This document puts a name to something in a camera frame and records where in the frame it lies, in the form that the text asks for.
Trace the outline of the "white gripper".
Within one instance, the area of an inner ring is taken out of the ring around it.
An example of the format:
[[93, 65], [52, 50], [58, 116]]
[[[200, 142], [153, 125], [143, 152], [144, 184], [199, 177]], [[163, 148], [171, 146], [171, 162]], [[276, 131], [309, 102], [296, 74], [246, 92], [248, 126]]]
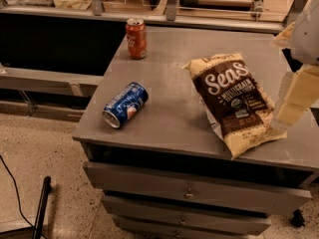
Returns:
[[319, 99], [319, 0], [312, 0], [272, 41], [278, 49], [291, 50], [293, 59], [303, 65], [282, 79], [272, 126], [292, 126]]

